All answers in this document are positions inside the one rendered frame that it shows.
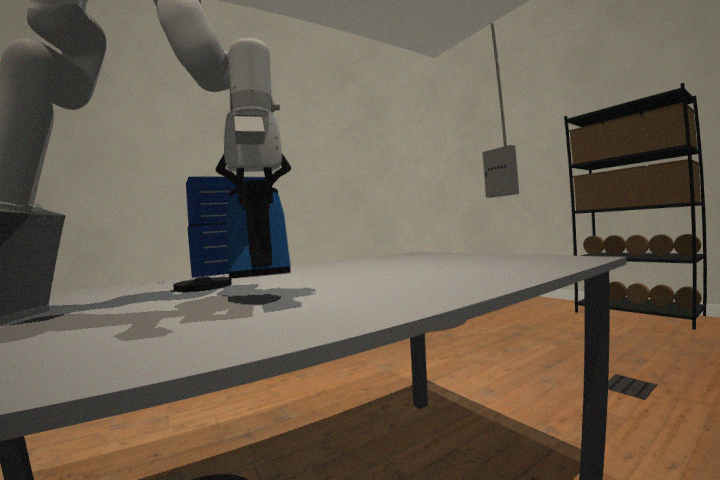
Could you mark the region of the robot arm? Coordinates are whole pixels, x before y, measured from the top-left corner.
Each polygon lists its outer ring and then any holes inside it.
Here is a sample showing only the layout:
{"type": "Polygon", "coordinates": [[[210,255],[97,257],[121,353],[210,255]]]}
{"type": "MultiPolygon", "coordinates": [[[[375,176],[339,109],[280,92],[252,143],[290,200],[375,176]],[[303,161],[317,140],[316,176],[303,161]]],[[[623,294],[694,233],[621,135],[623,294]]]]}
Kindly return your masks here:
{"type": "MultiPolygon", "coordinates": [[[[88,15],[88,0],[30,0],[27,22],[61,50],[18,39],[0,61],[0,208],[41,212],[35,202],[53,127],[53,104],[69,110],[91,99],[106,52],[106,36],[88,15]],[[65,58],[66,57],[66,58],[65,58]],[[76,65],[75,65],[76,64],[76,65]]],[[[272,112],[270,52],[243,38],[225,52],[201,0],[153,0],[180,63],[206,91],[229,89],[230,112],[260,106],[272,112]]],[[[264,144],[262,116],[234,115],[235,144],[264,144]]]]}

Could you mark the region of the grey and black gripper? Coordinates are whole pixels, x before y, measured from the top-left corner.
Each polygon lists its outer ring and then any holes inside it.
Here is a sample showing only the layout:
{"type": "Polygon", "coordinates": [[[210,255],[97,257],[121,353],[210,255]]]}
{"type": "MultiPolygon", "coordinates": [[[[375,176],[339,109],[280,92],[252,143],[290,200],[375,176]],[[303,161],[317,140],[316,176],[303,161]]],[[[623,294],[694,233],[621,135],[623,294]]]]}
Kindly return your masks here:
{"type": "Polygon", "coordinates": [[[233,109],[227,114],[224,133],[224,154],[216,167],[216,172],[228,178],[238,187],[239,205],[243,204],[243,210],[246,209],[246,186],[243,182],[244,172],[264,171],[265,180],[267,180],[268,208],[270,208],[270,203],[273,203],[272,185],[290,170],[291,166],[282,154],[277,118],[271,110],[260,106],[242,106],[233,109]],[[265,130],[264,144],[235,144],[234,114],[261,115],[265,130]],[[282,168],[277,170],[280,165],[282,168]],[[225,167],[227,167],[228,170],[225,167]],[[236,172],[236,168],[237,173],[235,175],[233,172],[236,172]],[[277,171],[272,174],[274,170],[277,171]]]}

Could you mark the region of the black round disk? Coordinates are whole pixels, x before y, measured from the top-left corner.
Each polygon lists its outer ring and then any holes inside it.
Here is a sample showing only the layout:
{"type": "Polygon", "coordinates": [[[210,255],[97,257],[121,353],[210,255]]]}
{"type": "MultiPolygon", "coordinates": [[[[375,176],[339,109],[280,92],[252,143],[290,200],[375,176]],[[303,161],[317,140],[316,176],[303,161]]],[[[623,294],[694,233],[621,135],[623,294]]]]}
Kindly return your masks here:
{"type": "Polygon", "coordinates": [[[178,292],[195,292],[223,288],[231,284],[229,277],[200,277],[175,283],[173,288],[178,292]]]}

